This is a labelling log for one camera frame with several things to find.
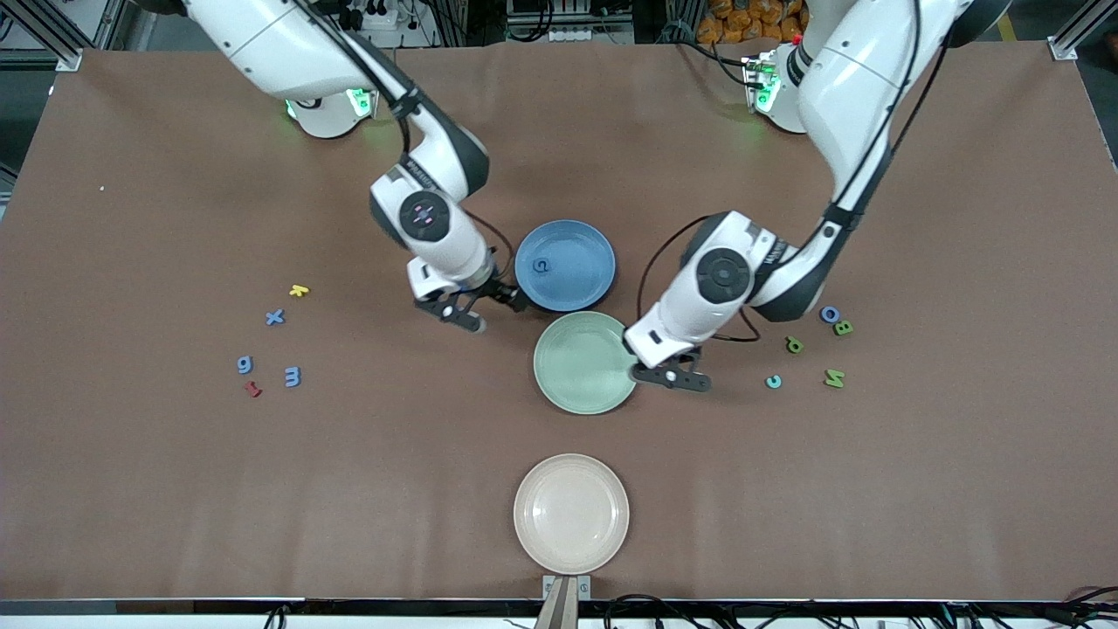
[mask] orange bag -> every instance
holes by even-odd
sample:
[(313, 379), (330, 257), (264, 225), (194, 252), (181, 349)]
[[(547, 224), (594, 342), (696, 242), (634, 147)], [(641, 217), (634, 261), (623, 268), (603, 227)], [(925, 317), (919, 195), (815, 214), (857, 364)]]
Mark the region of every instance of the orange bag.
[(729, 25), (727, 25), (722, 29), (722, 41), (721, 41), (722, 44), (738, 44), (740, 41), (741, 41), (740, 30), (733, 30), (730, 28)]
[(749, 41), (761, 36), (761, 20), (749, 20), (749, 26), (741, 32), (741, 40)]
[(780, 0), (749, 0), (749, 17), (764, 23), (775, 25), (784, 15), (784, 3)]
[(705, 17), (699, 22), (695, 29), (695, 40), (700, 44), (718, 44), (722, 38), (722, 21), (711, 17)]
[(733, 0), (710, 0), (710, 12), (718, 19), (724, 19), (733, 10)]
[(726, 18), (726, 28), (733, 30), (745, 30), (752, 18), (749, 17), (748, 11), (735, 10), (730, 11), (730, 16)]
[(803, 35), (804, 31), (799, 30), (799, 20), (796, 18), (784, 18), (780, 21), (780, 38), (785, 41), (792, 41), (797, 35)]

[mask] white plate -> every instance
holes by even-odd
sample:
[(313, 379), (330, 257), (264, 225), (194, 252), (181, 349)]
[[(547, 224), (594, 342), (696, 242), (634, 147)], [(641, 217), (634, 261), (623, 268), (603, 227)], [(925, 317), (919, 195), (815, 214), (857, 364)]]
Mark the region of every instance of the white plate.
[(589, 574), (617, 553), (628, 533), (628, 497), (605, 464), (558, 455), (528, 473), (512, 507), (517, 537), (556, 574)]

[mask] white robotic arm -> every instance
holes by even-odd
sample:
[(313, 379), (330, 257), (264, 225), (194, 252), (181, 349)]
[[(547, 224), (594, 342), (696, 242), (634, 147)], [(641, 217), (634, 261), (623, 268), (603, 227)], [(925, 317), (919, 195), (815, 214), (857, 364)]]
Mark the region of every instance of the white robotic arm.
[[(1001, 2), (1002, 10), (1008, 4), (979, 2), (984, 11), (991, 2)], [(671, 285), (625, 332), (626, 345), (639, 360), (635, 380), (708, 391), (709, 378), (694, 365), (681, 366), (698, 362), (698, 346), (739, 307), (748, 304), (769, 322), (792, 322), (812, 308), (889, 166), (888, 128), (897, 104), (970, 7), (972, 0), (854, 3), (797, 80), (798, 121), (834, 177), (831, 202), (815, 230), (797, 248), (737, 211), (709, 217)]]
[[(489, 178), (485, 147), (383, 53), (342, 32), (310, 0), (184, 0), (173, 10), (198, 22), (262, 92), (293, 104), (314, 135), (338, 135), (361, 120), (350, 102), (353, 88), (383, 96), (405, 145), (399, 162), (370, 187), (370, 210), (417, 256), (408, 263), (417, 307), (479, 333), (484, 322), (471, 309), (479, 297), (527, 306), (519, 288), (500, 282), (492, 251), (458, 204)], [(409, 120), (424, 135), (414, 150)], [(463, 306), (461, 296), (467, 297)]]

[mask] plate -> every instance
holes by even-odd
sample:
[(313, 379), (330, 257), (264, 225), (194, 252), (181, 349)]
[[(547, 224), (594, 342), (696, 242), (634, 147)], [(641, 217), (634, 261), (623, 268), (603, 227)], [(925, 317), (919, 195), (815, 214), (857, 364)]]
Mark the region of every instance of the plate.
[(528, 473), (517, 490), (517, 537), (556, 574), (606, 565), (628, 533), (628, 496), (612, 469), (585, 455), (558, 455)]
[(574, 312), (597, 303), (614, 284), (617, 260), (601, 231), (581, 220), (552, 220), (517, 248), (517, 283), (533, 303)]
[(532, 366), (540, 391), (563, 411), (597, 416), (633, 393), (636, 358), (622, 345), (625, 326), (601, 312), (571, 312), (536, 343)]

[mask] blue plate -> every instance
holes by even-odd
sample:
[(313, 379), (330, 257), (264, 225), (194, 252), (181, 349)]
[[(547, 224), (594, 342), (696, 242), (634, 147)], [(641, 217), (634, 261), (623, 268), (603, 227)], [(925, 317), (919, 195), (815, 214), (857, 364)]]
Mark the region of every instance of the blue plate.
[(544, 222), (517, 249), (517, 280), (540, 307), (574, 312), (598, 302), (614, 283), (617, 260), (601, 231), (581, 220)]

